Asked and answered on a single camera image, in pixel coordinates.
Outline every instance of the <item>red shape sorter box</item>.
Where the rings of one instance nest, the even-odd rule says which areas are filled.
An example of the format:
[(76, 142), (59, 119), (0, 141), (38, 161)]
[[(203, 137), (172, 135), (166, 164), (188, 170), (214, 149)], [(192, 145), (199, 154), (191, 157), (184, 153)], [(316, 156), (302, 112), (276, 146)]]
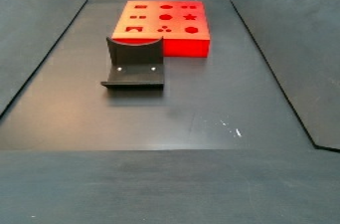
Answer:
[(166, 56), (206, 58), (210, 33), (199, 1), (130, 1), (112, 39), (142, 44), (164, 37)]

